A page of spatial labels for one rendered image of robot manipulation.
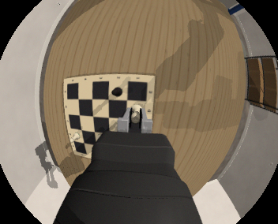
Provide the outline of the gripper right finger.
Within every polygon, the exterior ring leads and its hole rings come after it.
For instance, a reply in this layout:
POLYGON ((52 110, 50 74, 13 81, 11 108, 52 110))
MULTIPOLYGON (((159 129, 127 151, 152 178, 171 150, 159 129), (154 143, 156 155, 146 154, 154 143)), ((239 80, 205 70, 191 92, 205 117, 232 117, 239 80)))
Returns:
POLYGON ((147 118, 144 108, 140 108, 139 129, 141 129, 141 133, 152 133, 152 119, 147 118))

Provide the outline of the black and cream chessboard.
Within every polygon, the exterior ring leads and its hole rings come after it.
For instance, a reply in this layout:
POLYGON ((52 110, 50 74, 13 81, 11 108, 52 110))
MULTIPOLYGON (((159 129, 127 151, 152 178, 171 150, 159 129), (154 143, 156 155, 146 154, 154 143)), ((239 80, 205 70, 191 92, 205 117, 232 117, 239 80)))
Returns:
POLYGON ((91 147, 104 131, 114 131, 118 118, 132 105, 145 108, 152 119, 155 76, 136 74, 104 74, 64 79, 64 108, 69 139, 75 155, 92 157, 91 147), (111 94, 121 88, 117 97, 111 94))

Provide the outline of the black chess pawn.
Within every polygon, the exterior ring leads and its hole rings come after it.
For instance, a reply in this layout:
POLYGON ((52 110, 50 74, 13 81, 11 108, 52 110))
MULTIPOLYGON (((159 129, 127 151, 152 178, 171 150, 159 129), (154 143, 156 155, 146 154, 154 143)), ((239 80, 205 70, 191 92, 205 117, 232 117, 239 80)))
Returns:
POLYGON ((121 88, 115 88, 111 92, 112 95, 119 97, 122 94, 122 89, 121 88))

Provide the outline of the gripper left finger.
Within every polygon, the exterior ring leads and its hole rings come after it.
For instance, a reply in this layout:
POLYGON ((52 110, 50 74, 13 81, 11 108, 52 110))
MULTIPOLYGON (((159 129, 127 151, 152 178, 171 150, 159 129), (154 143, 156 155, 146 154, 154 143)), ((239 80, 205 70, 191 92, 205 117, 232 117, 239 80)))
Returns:
POLYGON ((131 116, 132 116, 133 108, 128 107, 123 118, 118 118, 118 132, 129 132, 129 128, 131 128, 131 116))

